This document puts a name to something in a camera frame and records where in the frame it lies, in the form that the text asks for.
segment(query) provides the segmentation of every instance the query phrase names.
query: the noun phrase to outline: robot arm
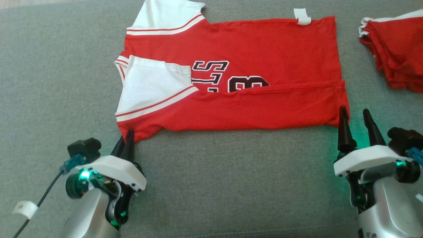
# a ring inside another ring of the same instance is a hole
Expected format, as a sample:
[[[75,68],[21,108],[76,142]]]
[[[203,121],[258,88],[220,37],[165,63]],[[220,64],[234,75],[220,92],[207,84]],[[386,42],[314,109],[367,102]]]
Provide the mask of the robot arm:
[[[133,162],[133,158],[131,130],[126,143],[121,138],[112,155],[75,167],[77,172],[66,180],[66,192],[80,201],[60,237],[120,237],[119,228],[128,221],[132,195],[143,191],[147,184],[140,165]]]
[[[414,183],[420,165],[405,157],[411,148],[423,149],[423,136],[415,131],[392,128],[386,145],[370,112],[363,112],[370,147],[357,149],[348,126],[345,107],[340,110],[335,175],[350,186],[351,205],[358,209],[359,237],[421,238],[423,228],[400,183]]]

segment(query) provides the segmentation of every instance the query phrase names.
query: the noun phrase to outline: red stripe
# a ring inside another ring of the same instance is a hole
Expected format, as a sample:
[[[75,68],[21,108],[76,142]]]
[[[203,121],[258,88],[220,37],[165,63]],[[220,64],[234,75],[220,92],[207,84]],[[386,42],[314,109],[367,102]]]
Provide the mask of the red stripe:
[[[128,62],[125,62],[123,60],[117,59],[116,61],[124,62],[125,64],[128,64]]]
[[[131,111],[131,112],[127,112],[127,113],[119,114],[119,115],[116,115],[116,117],[118,117],[118,116],[125,116],[125,115],[128,115],[128,114],[136,113],[136,112],[139,112],[139,111],[142,111],[142,110],[148,109],[148,108],[155,107],[155,106],[157,106],[157,105],[159,105],[159,104],[161,104],[161,103],[164,103],[164,102],[166,102],[166,101],[168,101],[168,100],[170,100],[170,99],[172,99],[172,98],[174,98],[174,97],[178,96],[179,94],[181,94],[181,93],[185,92],[186,90],[188,90],[188,89],[190,89],[190,88],[193,88],[193,87],[194,87],[194,86],[190,86],[190,87],[188,87],[188,88],[186,88],[186,89],[184,89],[184,90],[180,91],[179,93],[177,93],[177,94],[175,94],[175,95],[173,95],[173,96],[171,96],[171,97],[168,97],[167,99],[165,99],[165,100],[163,100],[163,101],[161,101],[161,102],[158,102],[158,103],[156,103],[156,104],[153,104],[153,105],[151,105],[151,106],[148,106],[148,107],[145,107],[145,108],[141,108],[141,109],[138,109],[138,110],[135,110],[135,111]]]
[[[192,18],[191,20],[189,20],[189,22],[187,22],[185,25],[178,27],[178,28],[173,28],[173,29],[154,29],[154,30],[128,30],[128,31],[158,31],[158,30],[178,30],[181,28],[186,27],[190,22],[192,22],[193,20],[195,20],[197,17],[201,16],[202,14],[198,14],[197,16],[195,16],[194,18]]]
[[[122,66],[120,66],[120,65],[119,65],[119,68],[121,69],[121,71],[122,71],[122,75],[123,75],[124,80],[125,80],[125,73],[124,73],[124,69],[122,69]]]

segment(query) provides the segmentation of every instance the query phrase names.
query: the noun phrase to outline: folded red garment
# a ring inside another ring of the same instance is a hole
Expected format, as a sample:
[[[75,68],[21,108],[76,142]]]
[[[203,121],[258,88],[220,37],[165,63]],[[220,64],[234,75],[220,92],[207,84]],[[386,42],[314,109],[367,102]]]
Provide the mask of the folded red garment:
[[[396,18],[364,18],[360,41],[376,59],[392,89],[423,93],[423,10]]]

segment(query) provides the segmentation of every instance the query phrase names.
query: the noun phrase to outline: red and white shirt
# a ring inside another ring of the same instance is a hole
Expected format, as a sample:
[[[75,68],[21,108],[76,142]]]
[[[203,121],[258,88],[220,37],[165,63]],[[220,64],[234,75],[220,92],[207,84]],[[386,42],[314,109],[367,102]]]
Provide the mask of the red and white shirt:
[[[135,140],[167,130],[338,125],[348,106],[334,17],[209,23],[204,3],[146,0],[115,61]]]

